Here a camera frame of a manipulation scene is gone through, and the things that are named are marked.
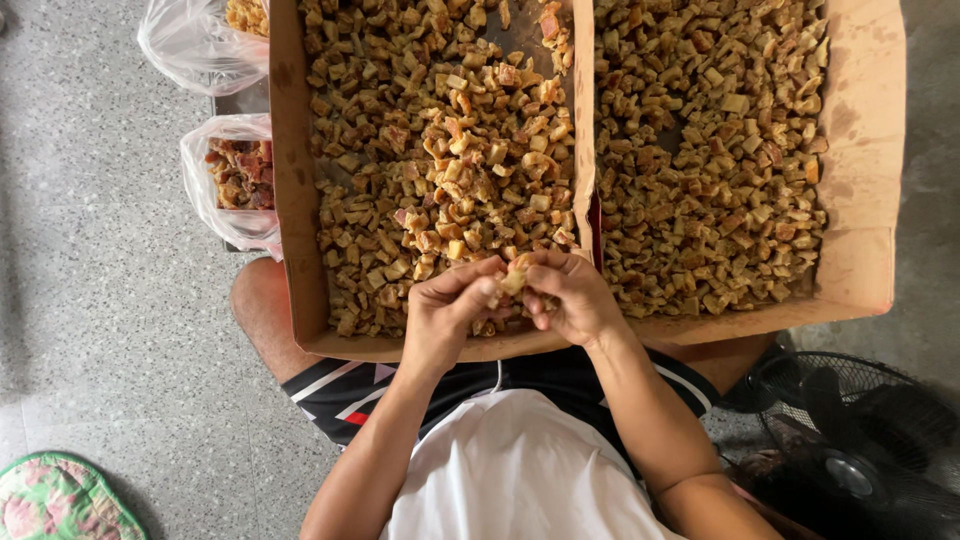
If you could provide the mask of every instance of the terrazzo floor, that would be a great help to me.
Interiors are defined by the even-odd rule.
[[[157,540],[293,539],[336,447],[229,313],[253,256],[226,253],[183,192],[177,141],[210,105],[142,57],[143,6],[0,0],[0,466],[44,449],[84,455]],[[946,234],[960,201],[946,150],[960,140],[960,68],[938,59],[960,58],[960,8],[904,10],[898,303],[794,338],[956,390],[958,243]],[[750,416],[715,410],[705,424],[731,451],[760,436]]]

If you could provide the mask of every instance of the floral cushion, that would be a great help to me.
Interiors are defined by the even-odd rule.
[[[0,472],[0,540],[147,540],[90,464],[70,454],[21,457]]]

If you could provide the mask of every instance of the white t-shirt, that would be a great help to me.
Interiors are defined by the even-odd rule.
[[[682,539],[610,442],[536,390],[467,400],[427,433],[380,538]]]

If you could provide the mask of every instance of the electric fan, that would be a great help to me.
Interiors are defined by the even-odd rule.
[[[785,458],[758,498],[826,538],[960,539],[954,405],[863,358],[792,353],[755,369]]]

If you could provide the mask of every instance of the plastic bag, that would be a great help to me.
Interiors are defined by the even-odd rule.
[[[230,28],[226,3],[149,0],[136,40],[178,85],[211,96],[236,93],[267,75],[270,41]],[[269,2],[263,8],[268,11]]]
[[[210,229],[243,251],[265,249],[283,260],[280,226],[274,210],[227,210],[217,208],[217,187],[207,172],[204,157],[212,137],[232,140],[273,140],[270,114],[214,116],[180,140],[180,166],[190,203]]]

